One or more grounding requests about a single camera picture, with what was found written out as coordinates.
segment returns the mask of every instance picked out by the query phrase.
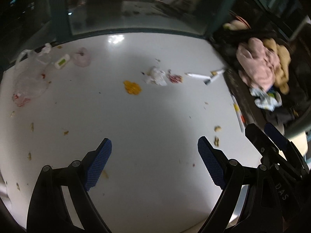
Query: pink cloth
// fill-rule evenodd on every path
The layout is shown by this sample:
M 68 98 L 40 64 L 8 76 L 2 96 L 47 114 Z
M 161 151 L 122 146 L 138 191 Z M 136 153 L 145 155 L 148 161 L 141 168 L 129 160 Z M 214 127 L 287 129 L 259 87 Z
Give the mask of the pink cloth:
M 258 38 L 250 38 L 248 44 L 240 43 L 236 57 L 244 71 L 239 71 L 241 79 L 250 88 L 262 88 L 267 92 L 275 81 L 274 71 L 280 66 L 276 53 L 268 50 Z

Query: glossy table surface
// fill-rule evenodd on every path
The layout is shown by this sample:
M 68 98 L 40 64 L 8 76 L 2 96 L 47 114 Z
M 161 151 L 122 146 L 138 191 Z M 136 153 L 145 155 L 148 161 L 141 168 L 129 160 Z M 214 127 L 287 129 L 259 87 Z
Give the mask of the glossy table surface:
M 229 159 L 245 166 L 259 164 L 260 154 L 240 130 L 223 77 L 206 86 L 184 75 L 210 74 L 225 66 L 207 41 L 160 33 L 123 37 L 96 36 L 54 47 L 53 62 L 86 47 L 91 65 L 81 68 L 70 61 L 62 70 L 49 65 L 49 88 L 23 107 L 11 99 L 14 67 L 5 72 L 0 88 L 0 170 L 11 212 L 23 227 L 41 168 L 81 160 L 105 137 L 113 144 L 107 175 L 89 195 L 112 232 L 177 233 L 208 217 L 221 189 L 198 154 L 201 136 L 213 142 L 217 135 L 219 149 Z M 183 83 L 166 79 L 164 87 L 146 84 L 141 72 L 152 66 L 184 75 Z M 142 92 L 128 94 L 125 80 L 138 83 Z M 222 129 L 215 133 L 217 125 Z

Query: stuffed animal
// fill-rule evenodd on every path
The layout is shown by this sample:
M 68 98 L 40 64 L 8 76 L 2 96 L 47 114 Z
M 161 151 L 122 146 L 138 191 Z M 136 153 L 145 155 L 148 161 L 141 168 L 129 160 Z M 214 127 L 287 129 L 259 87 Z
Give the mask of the stuffed animal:
M 278 67 L 274 74 L 275 74 L 275 82 L 274 86 L 280 89 L 281 93 L 287 95 L 290 88 L 287 84 L 289 80 L 289 73 L 288 73 L 288 66 L 290 64 L 290 53 L 286 49 L 285 46 L 278 45 L 274 39 L 265 39 L 262 41 L 263 45 L 272 50 L 273 52 L 277 53 L 280 59 L 280 67 Z

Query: plastic bag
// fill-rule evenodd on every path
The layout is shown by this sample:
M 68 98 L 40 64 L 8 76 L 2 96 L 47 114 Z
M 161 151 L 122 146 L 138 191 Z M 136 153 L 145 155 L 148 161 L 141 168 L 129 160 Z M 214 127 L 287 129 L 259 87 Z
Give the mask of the plastic bag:
M 80 48 L 78 52 L 72 55 L 74 64 L 80 67 L 86 67 L 91 64 L 91 56 L 88 50 L 84 47 Z
M 49 84 L 45 80 L 45 68 L 51 62 L 51 45 L 45 44 L 40 53 L 33 50 L 22 51 L 15 63 L 15 87 L 12 96 L 13 102 L 21 107 L 31 99 L 42 95 Z M 27 54 L 28 58 L 21 63 L 21 59 Z

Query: blue gripper pad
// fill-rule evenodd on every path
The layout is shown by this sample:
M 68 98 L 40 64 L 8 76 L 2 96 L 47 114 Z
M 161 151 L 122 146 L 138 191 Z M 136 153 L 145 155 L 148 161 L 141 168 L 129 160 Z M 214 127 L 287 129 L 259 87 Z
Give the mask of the blue gripper pad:
M 103 171 L 108 158 L 110 157 L 112 150 L 112 142 L 110 139 L 104 139 L 96 151 L 97 155 L 95 156 L 93 162 L 90 163 L 84 182 L 85 191 L 89 191 L 91 187 L 94 187 Z
M 227 184 L 221 164 L 212 152 L 215 149 L 212 147 L 206 137 L 201 137 L 199 139 L 197 143 L 197 149 L 214 184 L 224 190 Z
M 287 139 L 283 137 L 276 127 L 271 123 L 266 123 L 264 132 L 281 151 L 286 151 Z

